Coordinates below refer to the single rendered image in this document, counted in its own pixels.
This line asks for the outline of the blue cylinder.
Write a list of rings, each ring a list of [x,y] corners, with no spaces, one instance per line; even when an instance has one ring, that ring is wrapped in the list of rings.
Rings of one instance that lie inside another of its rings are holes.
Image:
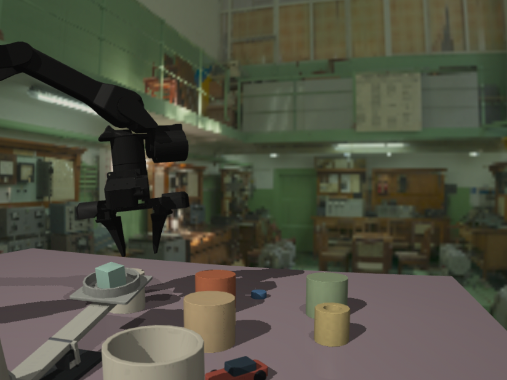
[[[265,299],[267,292],[265,290],[253,290],[251,291],[251,298],[253,299]]]

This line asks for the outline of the green cylinder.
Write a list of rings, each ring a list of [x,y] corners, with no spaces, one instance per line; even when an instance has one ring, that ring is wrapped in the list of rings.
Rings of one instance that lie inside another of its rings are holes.
[[[348,304],[348,277],[339,273],[317,272],[306,277],[306,315],[314,319],[315,307],[322,303]]]

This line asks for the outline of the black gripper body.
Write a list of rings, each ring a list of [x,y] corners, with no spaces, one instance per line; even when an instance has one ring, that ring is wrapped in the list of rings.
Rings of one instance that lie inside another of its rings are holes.
[[[135,170],[137,172],[137,176],[148,174],[146,164],[143,163],[113,166],[113,172],[116,172],[117,178],[128,176],[127,171],[129,170]],[[165,213],[170,212],[173,209],[187,208],[190,206],[189,197],[185,191],[165,193],[159,198],[150,199],[150,197],[145,197],[138,200],[145,201],[145,204],[138,204],[137,207],[131,208],[119,207],[114,210],[107,209],[105,200],[82,202],[79,203],[76,208],[77,220],[95,217],[97,217],[98,220],[110,219],[116,217],[117,212],[151,208],[155,213]]]

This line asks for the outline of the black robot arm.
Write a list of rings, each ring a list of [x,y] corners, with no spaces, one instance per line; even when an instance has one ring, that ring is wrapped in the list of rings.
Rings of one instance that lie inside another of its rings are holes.
[[[155,164],[187,159],[189,147],[182,124],[158,125],[136,92],[96,81],[28,43],[0,45],[0,81],[19,73],[84,102],[115,127],[129,129],[114,130],[109,125],[98,138],[100,142],[110,141],[113,166],[145,164],[145,150]],[[148,175],[137,176],[135,170],[127,174],[117,178],[116,172],[107,173],[104,188],[107,209],[137,207],[138,199],[150,196]]]

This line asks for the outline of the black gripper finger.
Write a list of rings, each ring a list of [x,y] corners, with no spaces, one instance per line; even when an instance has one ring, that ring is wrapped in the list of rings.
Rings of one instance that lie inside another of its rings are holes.
[[[153,250],[154,253],[158,252],[159,241],[161,238],[161,232],[166,221],[167,215],[172,214],[173,212],[165,212],[165,213],[151,213],[151,219],[153,223]]]
[[[96,223],[102,223],[111,234],[114,242],[122,257],[126,256],[126,246],[124,243],[124,235],[122,230],[121,216],[117,216],[110,219],[99,219],[95,220]]]

